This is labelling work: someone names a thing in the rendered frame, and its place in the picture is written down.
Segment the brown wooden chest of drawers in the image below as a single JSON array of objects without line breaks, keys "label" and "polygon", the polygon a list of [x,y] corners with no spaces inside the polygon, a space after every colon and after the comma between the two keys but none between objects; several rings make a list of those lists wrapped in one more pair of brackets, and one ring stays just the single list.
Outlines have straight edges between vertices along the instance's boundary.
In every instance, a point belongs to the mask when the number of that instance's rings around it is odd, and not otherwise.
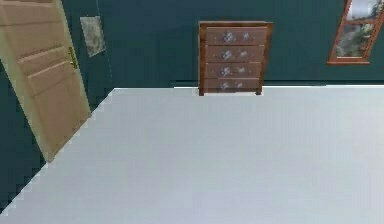
[{"label": "brown wooden chest of drawers", "polygon": [[273,27],[267,21],[200,21],[199,95],[261,95]]}]

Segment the tan panelled room door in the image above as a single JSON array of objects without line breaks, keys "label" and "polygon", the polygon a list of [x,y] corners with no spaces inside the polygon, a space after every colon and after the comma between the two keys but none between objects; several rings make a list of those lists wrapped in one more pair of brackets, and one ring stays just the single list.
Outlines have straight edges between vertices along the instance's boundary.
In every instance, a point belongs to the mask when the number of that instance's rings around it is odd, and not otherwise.
[{"label": "tan panelled room door", "polygon": [[0,0],[0,62],[48,162],[90,117],[69,47],[61,0]]}]

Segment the brown framed window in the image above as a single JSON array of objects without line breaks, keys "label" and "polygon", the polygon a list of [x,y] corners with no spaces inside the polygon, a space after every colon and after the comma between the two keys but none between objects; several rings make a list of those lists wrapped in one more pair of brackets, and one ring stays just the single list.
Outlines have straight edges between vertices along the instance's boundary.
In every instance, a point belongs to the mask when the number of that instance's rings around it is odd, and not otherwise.
[{"label": "brown framed window", "polygon": [[343,0],[344,9],[328,65],[369,65],[384,24],[384,0]]}]

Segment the grey framed wall picture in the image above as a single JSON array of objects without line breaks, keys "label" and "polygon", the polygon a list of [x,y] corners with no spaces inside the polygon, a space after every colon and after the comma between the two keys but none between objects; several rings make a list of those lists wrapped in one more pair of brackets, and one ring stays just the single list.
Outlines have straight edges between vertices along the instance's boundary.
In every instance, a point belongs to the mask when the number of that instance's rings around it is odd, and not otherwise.
[{"label": "grey framed wall picture", "polygon": [[81,17],[80,23],[88,55],[93,57],[106,49],[100,16]]}]

